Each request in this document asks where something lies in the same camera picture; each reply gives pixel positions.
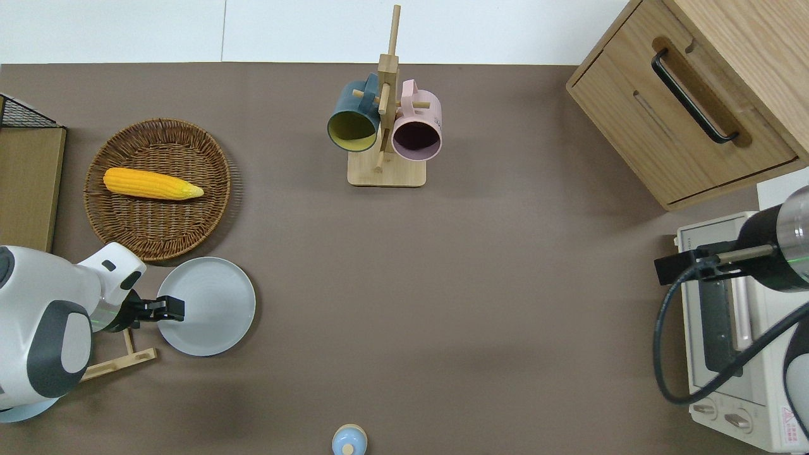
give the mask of black cable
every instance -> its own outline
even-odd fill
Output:
[[[794,310],[792,313],[788,314],[786,317],[781,319],[776,325],[773,325],[769,330],[764,332],[755,342],[753,342],[750,347],[741,351],[732,362],[730,362],[716,377],[704,387],[692,393],[690,395],[686,395],[683,397],[678,397],[675,394],[671,393],[671,391],[666,386],[666,381],[663,378],[663,365],[660,356],[660,344],[661,344],[661,334],[663,332],[663,321],[666,318],[666,311],[668,310],[668,306],[671,303],[671,298],[674,296],[677,289],[680,287],[682,283],[685,283],[689,279],[693,279],[695,273],[705,267],[709,267],[713,265],[713,262],[710,260],[711,258],[706,258],[703,262],[698,262],[697,264],[690,266],[686,269],[674,283],[669,287],[668,292],[663,297],[663,303],[660,305],[660,312],[658,313],[657,322],[654,324],[654,341],[652,342],[652,358],[654,362],[654,378],[657,380],[658,389],[660,389],[660,393],[663,394],[663,397],[666,398],[669,402],[672,402],[676,405],[690,405],[692,403],[700,401],[702,398],[707,397],[712,392],[715,392],[716,389],[721,387],[723,384],[729,380],[734,373],[736,373],[741,367],[743,367],[747,362],[750,361],[753,357],[756,356],[762,349],[767,347],[775,338],[778,338],[779,335],[786,332],[790,327],[797,324],[803,318],[809,316],[809,302],[801,305],[798,309]]]

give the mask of corn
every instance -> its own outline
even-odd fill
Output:
[[[174,201],[196,198],[204,193],[202,188],[177,177],[129,168],[107,169],[104,185],[113,193]]]

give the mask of wire basket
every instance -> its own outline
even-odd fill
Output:
[[[109,168],[175,176],[205,194],[168,201],[112,193],[104,185]],[[202,243],[222,219],[230,194],[230,166],[213,136],[186,121],[155,118],[124,128],[101,147],[87,171],[84,208],[104,243],[118,242],[156,262]]]
[[[0,93],[0,128],[63,128],[25,104]]]

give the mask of blue mug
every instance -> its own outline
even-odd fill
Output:
[[[354,96],[362,91],[362,98]],[[343,87],[334,113],[328,119],[328,136],[338,147],[347,151],[365,151],[376,142],[379,130],[379,77],[370,73],[365,81],[353,81]]]

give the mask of oven knob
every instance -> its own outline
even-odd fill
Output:
[[[710,398],[706,398],[705,400],[698,402],[694,406],[691,406],[691,409],[693,409],[694,412],[698,412],[700,414],[705,415],[705,417],[711,420],[716,420],[716,417],[718,415],[718,412],[716,411],[716,405],[714,405],[714,400],[711,400]]]
[[[744,409],[737,409],[734,414],[725,414],[725,420],[744,433],[753,431],[752,418]]]

